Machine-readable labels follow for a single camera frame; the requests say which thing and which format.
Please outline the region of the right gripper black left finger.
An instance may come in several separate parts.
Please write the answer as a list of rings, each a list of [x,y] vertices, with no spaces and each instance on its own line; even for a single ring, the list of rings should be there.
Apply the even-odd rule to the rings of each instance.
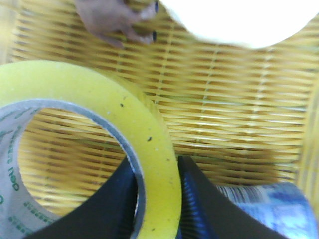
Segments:
[[[134,227],[137,183],[125,158],[112,176],[78,208],[30,239],[128,239]]]

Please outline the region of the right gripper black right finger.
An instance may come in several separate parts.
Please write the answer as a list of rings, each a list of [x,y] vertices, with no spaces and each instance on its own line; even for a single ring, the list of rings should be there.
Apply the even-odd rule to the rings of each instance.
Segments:
[[[178,239],[283,239],[241,210],[213,185],[190,156],[178,157],[182,206]]]

